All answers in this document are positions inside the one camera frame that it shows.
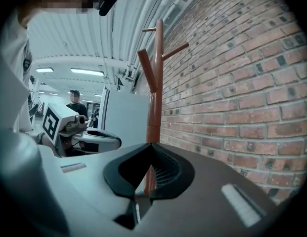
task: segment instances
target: dark shirt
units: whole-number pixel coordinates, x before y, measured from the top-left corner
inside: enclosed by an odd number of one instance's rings
[[[76,104],[68,104],[66,105],[71,110],[77,112],[79,115],[84,115],[85,117],[88,117],[88,111],[84,104],[76,103]]]

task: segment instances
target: man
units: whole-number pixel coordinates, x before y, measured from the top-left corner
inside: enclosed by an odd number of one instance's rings
[[[28,0],[17,6],[12,12],[0,34],[0,54],[15,76],[26,87],[30,79],[32,60],[29,52],[28,23],[42,10],[80,8],[87,2],[88,0]],[[27,99],[12,129],[16,132],[28,132],[32,129]],[[44,133],[37,136],[36,142],[51,147],[56,154],[54,146]]]
[[[77,112],[79,115],[84,115],[86,118],[88,118],[88,111],[84,104],[80,103],[80,92],[77,90],[71,90],[71,104],[68,104],[67,107],[69,107],[71,110]]]

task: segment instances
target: white ceiling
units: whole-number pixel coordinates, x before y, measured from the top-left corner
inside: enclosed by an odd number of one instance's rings
[[[143,13],[144,21],[138,28],[150,27],[157,18],[165,17],[167,32],[192,0],[178,0],[173,6],[175,9],[170,10],[175,1],[118,0],[105,17],[100,17],[96,9],[87,14],[76,14],[75,10],[63,14],[42,12],[29,25],[32,76],[61,94],[70,89],[79,90],[82,99],[86,100],[95,100],[94,95],[102,93],[105,85],[116,89],[115,75],[121,78],[124,90],[129,92],[133,81],[126,79],[126,71],[130,71],[129,77],[132,77],[132,71],[135,75],[138,67],[136,51],[149,48],[151,40],[135,32],[139,19],[143,18],[141,13],[145,4],[149,4],[148,11]],[[54,72],[36,71],[45,67],[52,67]],[[75,74],[71,68],[100,70],[105,76]]]

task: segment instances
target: brick wall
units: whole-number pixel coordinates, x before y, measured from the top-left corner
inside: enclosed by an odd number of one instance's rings
[[[195,0],[165,40],[161,142],[286,199],[307,172],[307,39],[282,0]],[[138,94],[149,94],[143,76]]]

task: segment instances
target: wooden coat rack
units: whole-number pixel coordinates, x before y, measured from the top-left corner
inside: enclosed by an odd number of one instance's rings
[[[150,104],[147,123],[147,138],[148,143],[160,142],[161,116],[162,116],[162,89],[163,89],[163,61],[175,55],[176,53],[187,48],[188,42],[175,48],[167,54],[164,53],[163,43],[163,20],[158,19],[155,28],[143,29],[142,32],[155,31],[154,55],[153,64],[151,67],[148,53],[145,49],[138,51],[139,61],[142,65],[144,75],[148,81],[150,88]],[[154,169],[149,168],[145,177],[144,192],[149,194],[151,190],[156,188],[156,179]]]

